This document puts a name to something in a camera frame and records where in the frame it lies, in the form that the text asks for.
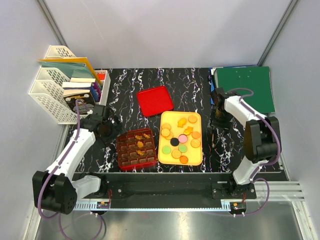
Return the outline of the metal tongs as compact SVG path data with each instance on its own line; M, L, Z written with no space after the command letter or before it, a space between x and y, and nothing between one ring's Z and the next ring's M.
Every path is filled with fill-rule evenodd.
M211 135L211 146L214 149L217 144L220 142L221 139L221 133L222 131L219 128L214 127L212 129L212 135Z

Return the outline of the red cookie box with tray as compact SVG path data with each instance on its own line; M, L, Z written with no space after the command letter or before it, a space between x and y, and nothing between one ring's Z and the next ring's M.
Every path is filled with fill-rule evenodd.
M144 138L143 134L150 135L150 138ZM137 140L135 135L141 136L142 139ZM144 147L138 148L138 141L143 142ZM118 166L124 172L152 168L158 162L153 132L150 128L141 128L122 134L116 140L116 150ZM138 155L137 150L145 151L145 155Z

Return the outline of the orange leaf cookie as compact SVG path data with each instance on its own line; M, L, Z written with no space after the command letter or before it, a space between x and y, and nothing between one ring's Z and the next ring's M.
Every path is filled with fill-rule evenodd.
M143 148L144 147L144 143L142 141L138 141L136 145L137 145L138 148Z

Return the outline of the orange flower cookie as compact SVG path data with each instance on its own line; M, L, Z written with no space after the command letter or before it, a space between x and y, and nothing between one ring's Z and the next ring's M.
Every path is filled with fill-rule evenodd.
M143 151L143 150L137 150L136 152L137 152L137 154L138 154L139 156L143 156L143 155L146 154L146 152Z

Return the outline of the yellow plastic tray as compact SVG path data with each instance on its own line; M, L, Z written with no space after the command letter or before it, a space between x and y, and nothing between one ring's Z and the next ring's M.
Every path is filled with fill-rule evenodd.
M202 120L198 113L165 111L161 114L158 160L165 165L202 163Z

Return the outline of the red box lid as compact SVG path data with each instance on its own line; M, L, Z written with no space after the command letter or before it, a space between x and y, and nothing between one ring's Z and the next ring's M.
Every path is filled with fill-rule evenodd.
M172 98L165 86L139 91L136 96L144 117L152 117L174 109Z

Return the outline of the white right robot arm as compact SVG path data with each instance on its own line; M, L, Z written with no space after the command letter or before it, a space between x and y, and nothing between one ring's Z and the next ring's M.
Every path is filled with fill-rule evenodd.
M218 87L210 93L214 105L212 127L227 133L231 120L236 119L244 128L244 157L227 182L228 195L235 199L250 188L262 167L277 163L282 152L279 120L245 102L245 98L254 95L252 90L246 91L247 94L240 95L237 88L225 91Z

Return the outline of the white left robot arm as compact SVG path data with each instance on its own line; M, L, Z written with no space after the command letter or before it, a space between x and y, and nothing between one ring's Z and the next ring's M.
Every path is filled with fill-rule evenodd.
M88 116L79 118L77 128L58 158L45 171L36 171L32 177L34 205L39 215L46 218L44 210L54 215L68 215L84 197L103 198L108 193L105 176L88 173L78 180L73 180L73 176L97 140L108 144L124 133L121 121L108 106L96 104Z

